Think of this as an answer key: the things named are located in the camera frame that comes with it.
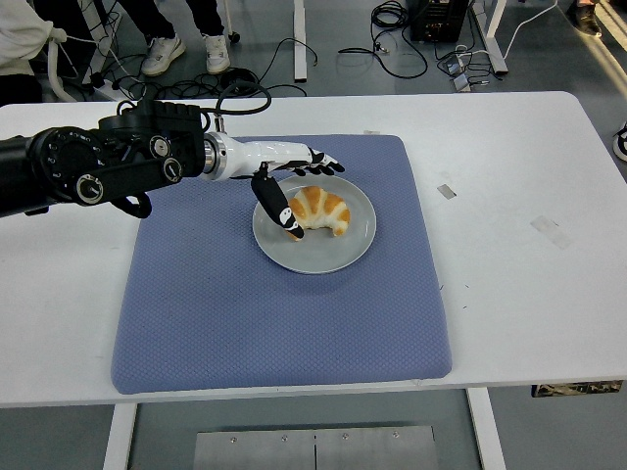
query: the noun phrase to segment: gray floor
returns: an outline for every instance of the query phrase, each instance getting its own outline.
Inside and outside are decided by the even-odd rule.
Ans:
[[[370,11],[378,3],[306,2],[307,38],[318,54],[318,63],[312,67],[313,55],[308,55],[308,81],[299,86],[309,96],[452,93],[452,84],[436,69],[432,44],[416,44],[429,69],[412,80],[387,75],[368,57],[337,54],[345,47],[369,47]],[[563,14],[568,3],[560,0],[558,9],[524,26],[507,58],[509,74],[502,80],[488,77],[489,83],[476,86],[473,92],[572,93],[611,154],[612,135],[627,118],[627,77],[622,69],[627,67],[627,52],[607,30],[601,40],[575,31]],[[159,4],[188,46],[170,70],[155,80],[173,85],[204,71],[204,46],[183,0],[162,0]],[[497,34],[502,49],[520,22],[550,5],[548,0],[511,0]],[[234,28],[241,34],[241,42],[230,47],[233,65],[261,75],[278,42],[292,35],[292,1],[233,0],[229,6]],[[623,19],[627,17],[618,7],[616,12]],[[422,62],[398,33],[382,42],[391,50],[384,58],[390,69],[401,74],[423,70]],[[471,42],[466,23],[459,43]],[[439,55],[450,50],[451,45],[438,46]],[[122,21],[119,55],[143,51],[139,32],[128,20]],[[475,61],[485,63],[485,58],[478,55]],[[127,64],[131,72],[138,67],[138,61]],[[205,82],[212,83],[210,78]],[[266,87],[278,84],[293,84],[290,44],[280,48],[263,81]],[[272,90],[275,97],[302,94],[289,87]],[[421,116],[420,110],[412,118],[416,117],[429,119]],[[614,156],[609,158],[623,175],[627,174],[627,164]],[[469,417],[462,397],[463,393],[446,392],[145,405],[138,414],[131,462],[134,469],[191,469],[195,433],[202,431],[392,421],[433,425],[441,468],[476,468],[477,454],[468,434]],[[604,397],[530,399],[529,389],[521,387],[492,390],[491,397],[508,469],[624,468],[624,392]],[[0,410],[0,469],[102,468],[111,416],[110,406]]]

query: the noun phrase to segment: blue mat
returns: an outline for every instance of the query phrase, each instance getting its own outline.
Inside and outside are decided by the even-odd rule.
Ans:
[[[381,135],[256,140],[303,142],[338,159],[347,169],[341,176],[374,205],[372,245],[337,272],[298,274],[257,246],[248,180],[189,179],[154,191],[122,305],[116,388],[135,394],[449,373],[446,318],[402,141]]]

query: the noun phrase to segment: croissant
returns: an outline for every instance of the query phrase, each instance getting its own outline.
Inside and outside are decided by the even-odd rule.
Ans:
[[[336,237],[344,235],[349,228],[351,212],[346,202],[319,186],[302,188],[288,204],[303,228],[328,227]]]

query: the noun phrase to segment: desk leg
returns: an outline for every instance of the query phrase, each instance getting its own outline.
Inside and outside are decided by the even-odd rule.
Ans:
[[[503,15],[505,7],[506,0],[494,0],[492,2],[492,6],[490,7],[490,11],[487,13],[483,11],[483,4],[475,3],[472,6],[472,11],[474,12],[477,24],[479,25],[479,31],[481,32],[481,37],[483,38],[483,43],[486,46],[486,51],[490,53],[490,62],[492,63],[492,68],[496,74],[508,72],[506,61],[503,58],[503,54],[501,53],[501,49],[499,48],[499,44],[495,38],[495,34],[497,32],[497,28],[499,27],[499,23],[501,22],[501,16]]]
[[[137,403],[116,404],[103,470],[126,470]]]
[[[497,423],[486,388],[466,389],[474,434],[484,470],[506,470]]]
[[[107,56],[111,50],[111,45],[116,37],[116,31],[120,25],[122,12],[119,8],[115,8],[114,12],[117,14],[116,18],[112,22],[107,22],[106,26],[103,26],[100,22],[100,16],[98,10],[93,1],[90,0],[78,0],[78,5],[82,11],[87,27],[91,31],[91,37],[98,43],[97,49],[94,52],[91,62],[89,63],[89,69],[83,78],[82,82],[91,83],[91,74],[97,71],[101,71],[102,67],[107,61]],[[114,90],[112,82],[105,80],[105,84],[100,88],[96,88],[96,92],[104,96],[104,98],[112,101],[122,101],[128,99],[128,97],[119,90]]]
[[[294,0],[294,39],[307,44],[305,37],[305,0]],[[294,81],[307,81],[307,48],[294,43]]]

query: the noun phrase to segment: black robotic arm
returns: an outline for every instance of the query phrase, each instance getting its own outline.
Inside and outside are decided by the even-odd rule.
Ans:
[[[250,178],[270,218],[302,238],[303,229],[269,172],[333,174],[344,168],[304,144],[241,143],[206,132],[207,118],[198,106],[142,100],[120,106],[98,129],[53,127],[0,141],[0,216],[43,213],[58,203],[110,202],[144,218],[151,212],[146,193],[184,177]]]

